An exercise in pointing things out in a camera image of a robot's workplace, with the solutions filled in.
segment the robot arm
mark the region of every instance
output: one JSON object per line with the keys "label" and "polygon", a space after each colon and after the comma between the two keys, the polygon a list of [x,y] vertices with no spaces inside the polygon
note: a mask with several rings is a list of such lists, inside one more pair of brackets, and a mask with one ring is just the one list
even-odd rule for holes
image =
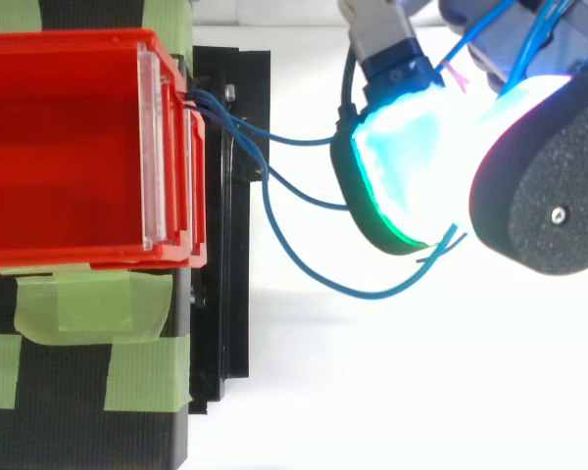
{"label": "robot arm", "polygon": [[[443,17],[457,31],[470,29],[500,4],[440,1]],[[575,273],[588,268],[588,0],[518,0],[506,6],[509,9],[498,10],[504,12],[498,17],[489,16],[495,20],[469,43],[477,64],[496,77],[495,88],[507,85],[489,112],[498,122],[488,131],[491,147],[474,152],[476,172],[471,169],[461,176],[469,186],[465,229],[494,251],[536,271]],[[434,204],[410,211],[406,201],[426,198],[408,190],[442,181],[446,189],[429,188],[442,203],[442,194],[454,191],[456,183],[431,179],[430,171],[417,175],[414,184],[405,172],[409,165],[401,165],[412,162],[426,168],[436,158],[437,144],[431,144],[436,129],[446,125],[449,113],[455,116],[462,103],[445,106],[450,95],[421,50],[402,3],[340,0],[340,7],[351,24],[352,50],[367,79],[368,106],[357,116],[341,114],[331,144],[333,166],[365,236],[387,253],[412,253],[431,245],[413,234],[422,235],[418,225],[430,224],[439,210]],[[531,79],[520,83],[523,75]],[[534,75],[559,76],[536,81]],[[376,126],[375,119],[383,125]],[[450,123],[462,137],[451,139],[454,147],[442,153],[465,161],[470,140],[483,140],[483,132],[471,120],[454,117]],[[457,171],[452,166],[449,171]],[[445,223],[456,219],[444,217]]]}

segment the blue wire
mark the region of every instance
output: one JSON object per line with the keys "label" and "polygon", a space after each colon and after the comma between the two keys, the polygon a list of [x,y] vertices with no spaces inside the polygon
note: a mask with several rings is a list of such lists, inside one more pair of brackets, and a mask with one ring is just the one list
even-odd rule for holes
{"label": "blue wire", "polygon": [[[191,99],[196,99],[196,101],[204,101],[209,100],[212,95],[203,90],[192,90],[189,92],[189,96]],[[250,130],[252,133],[259,135],[260,137],[264,137],[269,140],[273,140],[274,142],[279,142],[285,145],[292,145],[295,147],[319,147],[322,145],[328,145],[333,140],[333,137],[327,137],[325,139],[315,139],[315,140],[298,140],[298,139],[288,139],[287,137],[281,137],[279,135],[271,134],[266,132],[265,130],[256,127],[255,125],[245,121],[244,119],[240,119],[239,117],[231,116],[231,119],[242,127],[245,127],[247,130]]]}
{"label": "blue wire", "polygon": [[283,186],[285,186],[287,189],[289,189],[294,195],[298,196],[303,201],[305,201],[309,204],[312,204],[314,206],[318,206],[319,208],[329,209],[330,211],[347,212],[349,210],[348,206],[345,206],[343,204],[327,203],[325,201],[320,201],[316,198],[313,198],[312,196],[305,194],[303,191],[298,189],[296,186],[294,186],[292,183],[290,183],[287,179],[285,179],[283,176],[281,176],[278,173],[278,171],[276,171],[271,166],[269,167],[269,172],[272,176],[274,176],[274,179],[276,179],[279,183],[281,183]]}
{"label": "blue wire", "polygon": [[[192,111],[196,111],[196,112],[206,116],[207,118],[209,118],[211,121],[215,122],[220,127],[227,129],[227,126],[224,123],[224,121],[222,119],[220,119],[218,117],[218,115],[216,115],[215,113],[213,113],[209,110],[204,110],[202,108],[198,108],[196,106],[192,106],[192,105],[185,105],[185,108],[192,110]],[[298,189],[296,186],[294,186],[292,183],[290,183],[287,179],[285,179],[285,177],[283,177],[278,171],[276,171],[276,169],[274,169],[270,165],[269,165],[269,172],[287,190],[289,190],[292,194],[299,197],[300,199],[302,199],[306,203],[312,204],[312,205],[317,206],[319,208],[328,209],[330,211],[347,212],[349,209],[348,206],[345,206],[343,204],[328,203],[326,201],[321,201],[320,199],[316,199],[316,198],[304,193],[303,191]]]}
{"label": "blue wire", "polygon": [[455,236],[455,234],[458,230],[458,227],[456,225],[452,225],[451,228],[449,228],[449,231],[444,236],[442,242],[438,245],[438,247],[433,252],[433,254],[427,259],[427,261],[424,262],[424,264],[420,267],[420,269],[412,277],[410,277],[407,281],[399,284],[398,286],[395,286],[391,289],[387,289],[385,291],[364,292],[364,291],[351,289],[349,287],[338,284],[338,283],[331,281],[330,279],[318,274],[316,271],[314,271],[309,266],[307,266],[305,264],[305,262],[302,259],[300,259],[300,257],[296,254],[296,252],[292,249],[290,244],[287,242],[287,239],[283,235],[283,232],[281,231],[281,229],[278,225],[278,222],[276,221],[276,218],[274,216],[274,212],[272,210],[272,205],[270,203],[270,191],[269,191],[270,169],[269,169],[268,164],[266,163],[266,160],[264,160],[264,157],[262,155],[261,150],[259,149],[259,147],[257,147],[257,144],[255,144],[255,142],[253,142],[250,138],[248,138],[248,136],[246,136],[245,134],[243,134],[242,132],[240,132],[237,129],[237,127],[233,123],[233,120],[231,119],[230,115],[224,109],[224,107],[220,104],[220,102],[218,102],[218,100],[211,99],[209,101],[210,101],[209,106],[212,109],[217,110],[219,112],[220,118],[225,123],[226,130],[228,130],[233,135],[233,137],[237,140],[238,144],[253,158],[253,160],[255,160],[257,162],[257,164],[262,169],[262,194],[264,196],[264,209],[266,210],[266,216],[268,217],[270,227],[272,228],[272,231],[274,232],[276,239],[280,243],[280,245],[283,248],[283,250],[285,251],[285,253],[287,255],[289,255],[289,257],[299,267],[299,269],[301,269],[308,276],[310,276],[312,279],[316,280],[320,284],[322,284],[330,289],[333,289],[337,292],[340,292],[342,294],[345,294],[345,295],[348,295],[351,297],[355,297],[358,299],[363,299],[363,300],[387,299],[389,297],[400,294],[401,292],[404,292],[407,289],[409,289],[410,287],[414,286],[414,284],[418,280],[420,280],[429,271],[429,269],[431,269],[433,264],[435,264],[435,262],[438,261],[440,256],[442,256],[444,251],[447,249],[447,247],[451,243],[451,240]]}
{"label": "blue wire", "polygon": [[503,0],[496,7],[490,10],[481,20],[479,20],[471,29],[469,29],[464,37],[455,45],[453,49],[445,56],[445,58],[438,64],[436,71],[439,73],[444,69],[445,62],[451,62],[455,56],[471,42],[481,31],[488,27],[493,21],[499,18],[503,13],[506,12],[516,0]]}
{"label": "blue wire", "polygon": [[542,5],[542,8],[536,16],[536,20],[533,22],[533,26],[529,30],[527,37],[525,37],[520,52],[518,53],[516,61],[510,71],[510,75],[508,76],[508,81],[504,85],[499,96],[508,93],[522,80],[522,76],[527,70],[527,66],[549,34],[549,30],[545,29],[545,26],[548,25],[548,19],[555,17],[557,21],[558,17],[556,16],[557,12],[554,11],[554,6],[559,7],[560,5],[561,4],[558,3],[558,0],[545,0],[545,3]]}
{"label": "blue wire", "polygon": [[[458,245],[464,241],[464,239],[468,236],[467,233],[463,234],[460,238],[458,238],[455,242],[453,242],[453,244],[449,245],[449,248],[447,248],[444,253],[442,255],[446,255],[448,253],[451,253],[455,248],[458,247]],[[417,259],[416,262],[417,263],[423,263],[427,261],[427,258],[421,258],[421,259]]]}

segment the red container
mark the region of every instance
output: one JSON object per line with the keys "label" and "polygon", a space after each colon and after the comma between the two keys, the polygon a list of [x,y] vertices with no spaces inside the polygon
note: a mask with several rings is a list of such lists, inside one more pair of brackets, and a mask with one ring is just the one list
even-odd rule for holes
{"label": "red container", "polygon": [[0,267],[204,265],[185,92],[152,31],[0,34]]}

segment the white background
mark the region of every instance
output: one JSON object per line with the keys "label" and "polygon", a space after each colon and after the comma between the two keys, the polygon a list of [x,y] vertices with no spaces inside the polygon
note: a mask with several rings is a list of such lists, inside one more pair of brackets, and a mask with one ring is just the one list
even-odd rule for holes
{"label": "white background", "polygon": [[[444,28],[419,36],[433,62],[457,40]],[[197,27],[195,39],[271,49],[271,130],[333,132],[346,29]],[[456,65],[489,94],[466,55]],[[271,158],[301,189],[340,201],[326,148],[273,144]],[[347,214],[271,193],[292,245],[323,274],[380,289],[416,269],[377,252]],[[588,272],[542,277],[469,240],[407,293],[355,301],[286,257],[259,187],[252,204],[251,378],[190,417],[184,469],[588,469]]]}

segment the black foam pad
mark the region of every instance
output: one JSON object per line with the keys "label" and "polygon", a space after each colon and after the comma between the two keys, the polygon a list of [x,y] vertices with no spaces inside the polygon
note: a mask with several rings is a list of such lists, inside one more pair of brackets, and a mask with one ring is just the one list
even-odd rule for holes
{"label": "black foam pad", "polygon": [[[556,208],[563,221],[554,221]],[[470,216],[483,243],[532,269],[588,268],[588,70],[490,150],[473,181]]]}

